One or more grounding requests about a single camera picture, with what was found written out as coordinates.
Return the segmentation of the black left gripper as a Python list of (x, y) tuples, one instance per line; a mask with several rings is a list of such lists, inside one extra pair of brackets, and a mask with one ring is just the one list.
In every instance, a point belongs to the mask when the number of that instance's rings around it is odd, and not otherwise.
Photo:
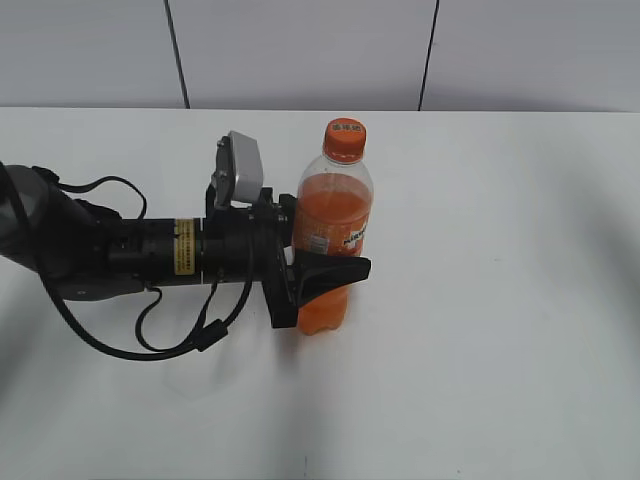
[(298, 308), (369, 277), (371, 260), (360, 256), (328, 256), (296, 250), (293, 274), (285, 249), (292, 244), (297, 199), (273, 189), (261, 189), (255, 203), (231, 205), (212, 186), (206, 190), (206, 217), (202, 221), (202, 268), (205, 283), (241, 283), (243, 290), (223, 321), (230, 326), (244, 309), (255, 282), (262, 285), (271, 326), (297, 326)]

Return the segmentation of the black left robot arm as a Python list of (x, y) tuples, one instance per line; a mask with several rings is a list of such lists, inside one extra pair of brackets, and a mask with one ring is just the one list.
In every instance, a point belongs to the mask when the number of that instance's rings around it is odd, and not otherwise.
[(298, 310), (319, 296), (368, 278), (363, 257), (298, 252), (287, 263), (296, 198), (259, 187), (237, 207), (240, 187), (217, 170), (206, 215), (124, 219), (80, 199), (93, 184), (64, 185), (40, 167), (8, 165), (46, 273), (60, 296), (99, 301), (147, 287), (219, 281), (261, 284), (273, 328), (293, 328)]

